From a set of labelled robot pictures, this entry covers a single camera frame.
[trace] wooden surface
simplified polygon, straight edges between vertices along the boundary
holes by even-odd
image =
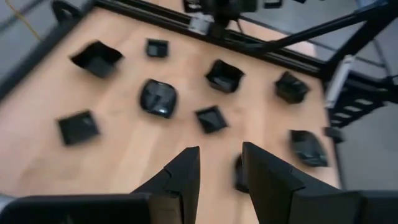
[[[165,60],[145,56],[146,38],[170,41]],[[107,80],[69,61],[85,44],[100,40],[125,58]],[[240,89],[225,95],[204,78],[216,59],[246,73]],[[160,29],[104,9],[87,16],[0,104],[0,192],[38,194],[128,193],[189,146],[200,146],[201,188],[197,223],[257,223],[247,194],[233,189],[233,166],[243,141],[279,156],[300,170],[337,186],[332,144],[322,134],[326,114],[318,80],[294,73],[311,92],[300,105],[274,96],[284,68]],[[137,101],[146,79],[166,82],[179,93],[173,119],[143,112]],[[202,133],[194,111],[219,105],[229,128]],[[64,147],[56,119],[92,110],[98,138]],[[301,165],[288,147],[288,130],[315,133],[331,167]]]

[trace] cable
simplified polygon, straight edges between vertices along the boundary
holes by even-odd
[[[243,36],[245,36],[239,19],[236,20],[236,23],[238,25],[238,29],[239,29],[240,33]],[[247,41],[246,38],[243,41],[231,40],[231,39],[225,39],[225,40],[228,41],[231,44],[237,44],[240,47],[244,47],[245,49],[253,49],[254,50],[254,49],[260,49],[262,47],[262,44],[249,44],[249,43],[247,43],[246,42]]]
[[[40,36],[37,34],[37,32],[33,29],[33,27],[26,21],[25,17],[18,11],[16,10],[11,3],[9,2],[9,0],[4,0],[6,2],[6,4],[8,5],[8,7],[10,7],[10,9],[12,10],[12,12],[14,13],[14,15],[21,20],[26,27],[30,30],[30,32],[33,34],[33,36],[37,39],[37,40],[42,40],[40,38]]]
[[[237,20],[236,20],[236,23],[238,24],[238,29],[239,29],[240,33],[244,34],[244,32],[243,32],[243,29],[242,29],[242,27],[241,27],[241,23],[240,23],[239,19],[237,19]]]

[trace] black cable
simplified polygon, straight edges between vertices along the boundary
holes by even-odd
[[[240,31],[240,33],[245,36],[245,33],[242,29],[241,23],[239,22],[239,19],[236,20],[236,23],[238,25],[238,29]],[[262,45],[259,44],[249,44],[246,41],[246,38],[244,38],[243,41],[238,41],[238,40],[231,40],[231,39],[227,39],[225,38],[226,41],[232,43],[232,44],[237,44],[240,45],[240,47],[244,47],[245,49],[260,49],[262,47]]]

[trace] gray floor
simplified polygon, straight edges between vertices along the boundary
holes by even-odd
[[[29,1],[11,0],[16,8],[22,9]],[[85,0],[69,0],[79,6]],[[293,0],[285,0],[283,9],[264,10],[245,16],[259,22],[274,26],[287,32],[298,32],[322,22],[335,19],[339,16],[351,13],[358,8],[355,0],[319,1],[308,0],[301,5]],[[0,1],[0,27],[1,21],[12,15],[12,12]],[[35,7],[26,15],[27,20],[41,36],[56,25],[50,10],[49,1],[45,1]],[[331,48],[337,49],[356,31],[359,25],[347,27],[315,38]],[[398,22],[395,21],[378,37],[377,42],[382,56],[386,58],[388,70],[398,74]],[[34,39],[23,23],[17,21],[0,33],[0,79],[10,72],[27,53],[35,47],[38,40]],[[376,63],[381,63],[381,55],[376,50],[374,42],[370,43],[359,54],[361,57]],[[332,50],[317,47],[318,57],[329,58]],[[355,70],[373,77],[385,77],[383,68],[356,62]],[[354,122],[344,128],[347,141],[340,146],[340,157],[343,165],[343,177],[348,189],[398,189],[398,161],[397,134],[398,120],[394,119],[398,114],[397,105],[388,105],[378,109],[373,114]]]

